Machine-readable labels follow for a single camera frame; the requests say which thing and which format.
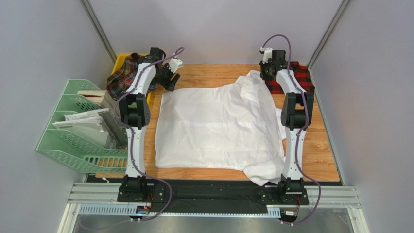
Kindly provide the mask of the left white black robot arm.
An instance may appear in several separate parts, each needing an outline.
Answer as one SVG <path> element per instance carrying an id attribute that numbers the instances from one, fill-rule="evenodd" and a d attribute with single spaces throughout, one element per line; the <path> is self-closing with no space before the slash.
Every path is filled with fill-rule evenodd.
<path id="1" fill-rule="evenodd" d="M 150 87 L 156 84 L 167 91 L 174 91 L 180 78 L 177 71 L 184 65 L 178 55 L 184 50 L 184 47 L 179 47 L 168 57 L 162 49 L 152 47 L 148 55 L 139 57 L 135 78 L 116 102 L 121 115 L 120 123 L 126 128 L 128 142 L 127 168 L 119 187 L 119 202 L 149 201 L 150 193 L 146 181 L 149 176 L 146 174 L 144 162 L 145 134 L 151 120 L 147 94 Z"/>

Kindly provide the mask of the papers in file rack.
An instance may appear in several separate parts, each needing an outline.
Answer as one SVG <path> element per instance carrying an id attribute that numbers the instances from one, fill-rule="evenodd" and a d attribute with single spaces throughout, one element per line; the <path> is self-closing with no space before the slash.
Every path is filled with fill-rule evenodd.
<path id="1" fill-rule="evenodd" d="M 67 130 L 106 149 L 122 149 L 127 138 L 118 125 L 119 110 L 105 90 L 78 90 L 63 96 L 58 111 L 67 111 L 52 123 L 55 129 Z"/>

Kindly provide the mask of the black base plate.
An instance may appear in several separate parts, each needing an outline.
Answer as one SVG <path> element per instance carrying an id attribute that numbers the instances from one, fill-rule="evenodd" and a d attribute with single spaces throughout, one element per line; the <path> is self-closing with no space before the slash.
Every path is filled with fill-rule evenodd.
<path id="1" fill-rule="evenodd" d="M 121 178 L 110 178 L 119 192 Z M 192 214 L 264 214 L 269 205 L 308 206 L 308 194 L 296 204 L 282 204 L 276 197 L 277 186 L 258 186 L 249 181 L 147 179 L 151 211 Z"/>

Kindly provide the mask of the right aluminium corner post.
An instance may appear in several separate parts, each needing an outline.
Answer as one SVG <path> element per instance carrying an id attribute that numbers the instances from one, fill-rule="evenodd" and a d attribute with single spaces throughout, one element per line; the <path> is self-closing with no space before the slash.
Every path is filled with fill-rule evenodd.
<path id="1" fill-rule="evenodd" d="M 317 45 L 315 51 L 313 52 L 310 61 L 307 64 L 309 70 L 312 70 L 313 67 L 316 65 L 320 55 L 322 54 L 323 49 L 325 48 L 326 44 L 330 40 L 331 36 L 335 32 L 336 28 L 340 24 L 342 18 L 346 14 L 347 9 L 349 8 L 352 0 L 342 0 L 341 4 L 339 5 L 337 11 L 335 12 L 333 18 L 331 19 L 328 27 L 326 28 L 319 44 Z"/>

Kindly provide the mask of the red black plaid folded shirt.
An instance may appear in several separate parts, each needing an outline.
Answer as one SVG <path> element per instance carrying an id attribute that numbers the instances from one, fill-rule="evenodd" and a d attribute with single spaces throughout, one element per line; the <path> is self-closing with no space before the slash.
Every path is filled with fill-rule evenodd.
<path id="1" fill-rule="evenodd" d="M 297 61 L 290 63 L 291 74 L 294 75 L 299 85 L 308 93 L 314 93 L 315 86 L 311 81 L 311 75 L 305 65 Z M 272 94 L 284 94 L 282 87 L 275 80 L 265 80 L 265 85 Z"/>

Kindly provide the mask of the aluminium corner post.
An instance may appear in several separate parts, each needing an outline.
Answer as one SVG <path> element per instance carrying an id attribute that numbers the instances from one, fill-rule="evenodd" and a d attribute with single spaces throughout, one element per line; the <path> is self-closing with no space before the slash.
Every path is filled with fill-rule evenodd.
<path id="1" fill-rule="evenodd" d="M 112 63 L 116 62 L 117 55 L 112 47 L 112 45 L 109 42 L 109 39 L 107 35 L 104 32 L 104 29 L 98 19 L 98 16 L 96 15 L 93 6 L 89 0 L 79 0 L 79 3 L 81 4 L 84 12 L 86 13 L 89 21 L 91 22 L 100 42 L 102 43 L 106 53 L 108 54 L 110 60 Z"/>
<path id="2" fill-rule="evenodd" d="M 307 64 L 309 70 L 312 70 L 313 67 L 316 65 L 320 55 L 322 54 L 323 49 L 325 48 L 326 44 L 330 40 L 331 36 L 335 32 L 336 28 L 340 24 L 342 18 L 346 14 L 347 9 L 349 8 L 352 0 L 342 0 L 341 4 L 339 5 L 337 11 L 335 12 L 333 18 L 331 19 L 328 27 L 326 28 L 319 44 L 317 45 L 315 51 L 313 52 L 310 61 Z"/>

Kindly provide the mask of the aluminium rail frame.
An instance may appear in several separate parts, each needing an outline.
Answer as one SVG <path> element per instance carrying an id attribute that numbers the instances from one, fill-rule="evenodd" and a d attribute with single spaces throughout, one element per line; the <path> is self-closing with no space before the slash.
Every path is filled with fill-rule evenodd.
<path id="1" fill-rule="evenodd" d="M 60 233 L 74 232 L 354 232 L 367 233 L 356 189 L 306 183 L 301 197 L 279 198 L 276 186 L 248 181 L 149 181 L 148 194 L 121 200 L 121 183 L 75 183 Z"/>

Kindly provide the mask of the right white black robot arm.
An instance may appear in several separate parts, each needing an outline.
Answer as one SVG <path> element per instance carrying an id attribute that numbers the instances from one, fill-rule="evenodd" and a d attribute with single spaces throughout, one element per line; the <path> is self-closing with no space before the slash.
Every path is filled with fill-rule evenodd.
<path id="1" fill-rule="evenodd" d="M 259 62 L 260 76 L 265 81 L 275 80 L 285 94 L 281 111 L 281 124 L 286 132 L 285 166 L 277 184 L 279 203 L 296 204 L 305 196 L 302 157 L 307 127 L 313 110 L 312 93 L 307 93 L 286 62 L 286 52 L 273 48 L 259 49 L 263 59 Z"/>

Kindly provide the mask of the white long sleeve shirt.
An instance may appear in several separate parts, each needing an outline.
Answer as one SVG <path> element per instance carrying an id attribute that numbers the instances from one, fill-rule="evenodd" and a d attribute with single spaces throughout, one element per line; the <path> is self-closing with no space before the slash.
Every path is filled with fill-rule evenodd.
<path id="1" fill-rule="evenodd" d="M 285 165 L 280 115 L 254 70 L 222 87 L 165 93 L 155 133 L 155 164 L 233 169 L 260 186 L 277 183 Z"/>

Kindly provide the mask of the green mesh file rack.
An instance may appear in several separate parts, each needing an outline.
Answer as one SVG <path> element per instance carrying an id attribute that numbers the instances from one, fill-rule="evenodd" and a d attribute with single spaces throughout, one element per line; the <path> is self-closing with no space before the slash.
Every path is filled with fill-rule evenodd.
<path id="1" fill-rule="evenodd" d="M 56 121 L 64 120 L 65 115 L 99 108 L 79 95 L 80 90 L 99 88 L 87 79 L 68 80 L 36 151 L 80 173 L 125 173 L 128 158 L 126 150 L 106 149 L 75 133 L 53 126 Z"/>

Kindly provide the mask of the left aluminium corner post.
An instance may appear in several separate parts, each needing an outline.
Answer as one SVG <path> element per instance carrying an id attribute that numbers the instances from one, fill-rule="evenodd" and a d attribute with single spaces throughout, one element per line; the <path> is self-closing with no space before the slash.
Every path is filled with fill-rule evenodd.
<path id="1" fill-rule="evenodd" d="M 98 19 L 98 16 L 96 15 L 93 6 L 89 0 L 79 0 L 79 3 L 81 4 L 84 12 L 86 13 L 89 21 L 91 22 L 100 42 L 102 43 L 106 53 L 108 54 L 110 60 L 112 63 L 116 62 L 117 55 L 112 47 L 112 45 L 109 42 L 109 39 L 107 35 L 104 32 L 104 29 Z"/>

